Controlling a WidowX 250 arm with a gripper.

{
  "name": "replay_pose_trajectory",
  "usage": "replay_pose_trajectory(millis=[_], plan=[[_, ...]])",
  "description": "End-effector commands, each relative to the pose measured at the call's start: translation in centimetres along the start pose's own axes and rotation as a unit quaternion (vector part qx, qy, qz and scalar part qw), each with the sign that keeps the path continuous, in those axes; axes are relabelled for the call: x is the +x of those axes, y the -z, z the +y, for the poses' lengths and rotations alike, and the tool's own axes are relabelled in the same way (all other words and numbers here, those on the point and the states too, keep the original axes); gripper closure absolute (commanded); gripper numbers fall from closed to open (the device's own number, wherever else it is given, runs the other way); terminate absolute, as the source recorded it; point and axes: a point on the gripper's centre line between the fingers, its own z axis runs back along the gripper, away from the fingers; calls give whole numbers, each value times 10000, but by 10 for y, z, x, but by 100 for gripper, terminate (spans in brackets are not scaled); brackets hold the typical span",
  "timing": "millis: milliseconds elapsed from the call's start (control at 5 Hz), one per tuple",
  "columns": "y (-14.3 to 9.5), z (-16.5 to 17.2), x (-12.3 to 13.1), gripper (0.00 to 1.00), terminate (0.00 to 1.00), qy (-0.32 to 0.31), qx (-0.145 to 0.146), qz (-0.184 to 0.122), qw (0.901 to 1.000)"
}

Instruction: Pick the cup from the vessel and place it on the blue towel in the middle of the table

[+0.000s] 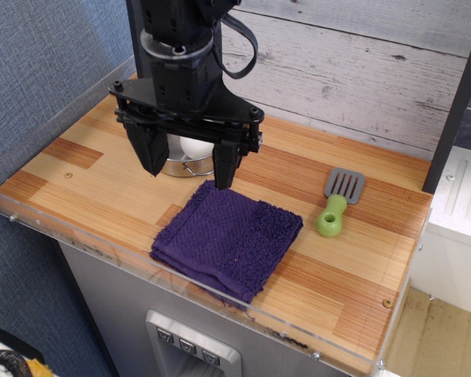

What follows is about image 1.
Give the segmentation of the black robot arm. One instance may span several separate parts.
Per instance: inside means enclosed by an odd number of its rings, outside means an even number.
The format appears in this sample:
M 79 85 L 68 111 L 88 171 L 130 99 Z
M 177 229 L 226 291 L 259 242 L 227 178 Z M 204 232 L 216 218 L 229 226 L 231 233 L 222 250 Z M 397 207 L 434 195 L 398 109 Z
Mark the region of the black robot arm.
M 213 144 L 218 189 L 232 185 L 244 156 L 262 144 L 264 112 L 231 93 L 224 75 L 246 76 L 253 58 L 237 72 L 223 63 L 221 27 L 240 33 L 258 49 L 254 33 L 229 11 L 236 1 L 142 1 L 143 27 L 133 40 L 150 71 L 137 79 L 116 81 L 117 120 L 124 126 L 142 167 L 157 175 L 170 154 L 170 134 Z

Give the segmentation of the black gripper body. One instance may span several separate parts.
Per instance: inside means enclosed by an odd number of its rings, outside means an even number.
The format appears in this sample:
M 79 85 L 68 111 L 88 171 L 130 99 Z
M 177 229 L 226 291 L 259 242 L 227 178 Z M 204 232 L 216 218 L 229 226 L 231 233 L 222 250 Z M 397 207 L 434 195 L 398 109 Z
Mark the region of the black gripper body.
M 151 78 L 115 81 L 109 88 L 124 127 L 137 123 L 214 145 L 230 141 L 240 154 L 259 151 L 264 112 L 226 87 L 216 54 L 152 58 L 151 66 Z

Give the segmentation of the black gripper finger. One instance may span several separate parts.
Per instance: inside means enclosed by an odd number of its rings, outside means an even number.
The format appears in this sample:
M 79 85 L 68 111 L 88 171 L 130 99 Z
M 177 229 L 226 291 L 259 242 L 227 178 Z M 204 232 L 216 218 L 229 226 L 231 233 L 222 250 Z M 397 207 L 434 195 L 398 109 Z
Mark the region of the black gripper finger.
M 142 167 L 157 176 L 170 155 L 167 133 L 131 122 L 125 123 L 125 129 Z
M 239 145 L 230 141 L 223 141 L 220 145 L 215 145 L 213 160 L 216 188 L 229 189 L 242 160 Z

